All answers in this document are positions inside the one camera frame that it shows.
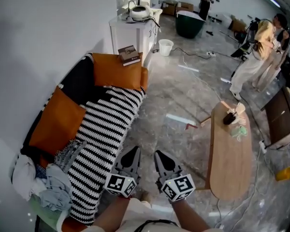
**faucet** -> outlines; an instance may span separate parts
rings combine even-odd
[[[130,0],[128,2],[128,14],[130,14],[130,2],[133,2],[134,3],[134,6],[136,5],[135,1],[133,1],[133,0]]]

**white cabinet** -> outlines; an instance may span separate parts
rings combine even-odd
[[[159,22],[161,9],[151,9],[156,12],[154,18]],[[148,53],[156,43],[158,27],[152,21],[127,23],[127,14],[122,14],[110,21],[113,51],[118,54],[118,49],[133,45],[137,52],[143,52],[142,64],[144,63]]]

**oval wooden tabletop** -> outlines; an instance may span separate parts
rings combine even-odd
[[[219,199],[232,200],[241,197],[250,184],[251,177],[251,131],[247,114],[241,116],[246,119],[247,136],[241,137],[239,142],[231,136],[231,130],[239,124],[226,126],[223,118],[228,108],[218,103],[211,116],[211,152],[213,152],[210,189]]]

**woman in black skirt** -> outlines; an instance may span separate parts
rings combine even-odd
[[[214,3],[214,0],[201,0],[200,2],[200,12],[199,16],[203,19],[206,20],[208,10],[210,7],[210,3]]]

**green bathtub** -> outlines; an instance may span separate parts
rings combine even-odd
[[[204,23],[205,21],[196,13],[183,10],[176,13],[176,31],[182,37],[193,39]]]

